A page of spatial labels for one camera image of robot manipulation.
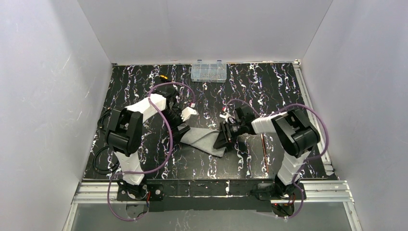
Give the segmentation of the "black copper spoon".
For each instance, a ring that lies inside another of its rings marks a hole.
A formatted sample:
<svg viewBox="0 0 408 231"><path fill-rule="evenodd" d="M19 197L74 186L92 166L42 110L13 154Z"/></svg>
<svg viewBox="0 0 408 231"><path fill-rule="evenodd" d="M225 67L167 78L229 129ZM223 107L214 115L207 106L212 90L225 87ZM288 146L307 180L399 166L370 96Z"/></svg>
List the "black copper spoon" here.
<svg viewBox="0 0 408 231"><path fill-rule="evenodd" d="M269 173L268 155L267 155L267 149L266 149L266 143L265 143L265 136L263 133L261 133L261 141L262 141L265 169L266 169L266 172Z"/></svg>

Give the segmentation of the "grey cloth napkin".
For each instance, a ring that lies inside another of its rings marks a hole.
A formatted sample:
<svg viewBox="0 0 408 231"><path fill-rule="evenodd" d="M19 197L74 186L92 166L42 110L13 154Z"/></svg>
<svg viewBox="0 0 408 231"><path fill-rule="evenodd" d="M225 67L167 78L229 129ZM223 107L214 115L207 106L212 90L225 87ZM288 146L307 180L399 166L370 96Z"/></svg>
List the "grey cloth napkin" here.
<svg viewBox="0 0 408 231"><path fill-rule="evenodd" d="M218 130L208 128L190 128L181 138L181 143L199 149L209 155L222 158L226 147L215 149L213 145L219 135Z"/></svg>

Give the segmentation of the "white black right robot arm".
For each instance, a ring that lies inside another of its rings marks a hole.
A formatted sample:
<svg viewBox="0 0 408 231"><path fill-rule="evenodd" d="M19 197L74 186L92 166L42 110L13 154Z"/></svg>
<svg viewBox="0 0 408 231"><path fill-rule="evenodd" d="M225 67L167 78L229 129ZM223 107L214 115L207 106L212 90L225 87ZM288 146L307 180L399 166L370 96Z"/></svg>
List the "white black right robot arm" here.
<svg viewBox="0 0 408 231"><path fill-rule="evenodd" d="M275 133L285 151L276 182L284 186L296 182L298 170L320 142L320 134L307 116L300 109L260 116L249 106L238 107L235 112L235 117L228 116L220 123L213 148L226 147L243 134Z"/></svg>

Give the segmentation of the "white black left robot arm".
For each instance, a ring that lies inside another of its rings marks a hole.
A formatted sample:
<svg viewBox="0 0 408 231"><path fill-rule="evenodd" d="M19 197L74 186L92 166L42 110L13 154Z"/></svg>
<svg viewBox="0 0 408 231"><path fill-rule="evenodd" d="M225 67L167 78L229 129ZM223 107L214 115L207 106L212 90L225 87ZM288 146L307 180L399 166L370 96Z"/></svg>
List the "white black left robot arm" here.
<svg viewBox="0 0 408 231"><path fill-rule="evenodd" d="M170 138L170 151L190 130L189 126L179 128L191 115L196 115L196 100L182 108L178 101L179 92L166 85L166 90L151 89L143 100L113 109L105 132L105 142L119 160L123 180L130 185L140 185L144 176L150 171L143 171L139 160L138 149L142 141L144 122L158 114L162 117Z"/></svg>

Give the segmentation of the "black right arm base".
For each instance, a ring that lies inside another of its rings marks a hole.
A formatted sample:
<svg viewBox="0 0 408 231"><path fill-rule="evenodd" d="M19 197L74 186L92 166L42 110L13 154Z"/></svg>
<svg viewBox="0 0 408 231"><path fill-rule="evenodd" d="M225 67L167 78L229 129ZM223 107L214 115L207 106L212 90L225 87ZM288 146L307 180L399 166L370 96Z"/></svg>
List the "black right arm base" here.
<svg viewBox="0 0 408 231"><path fill-rule="evenodd" d="M297 180L295 186L292 182L289 185L284 185L279 178L275 178L271 182L259 183L251 190L251 194L259 200L274 200L284 199L289 200L293 195L295 199L301 199L303 196L306 199L304 185Z"/></svg>

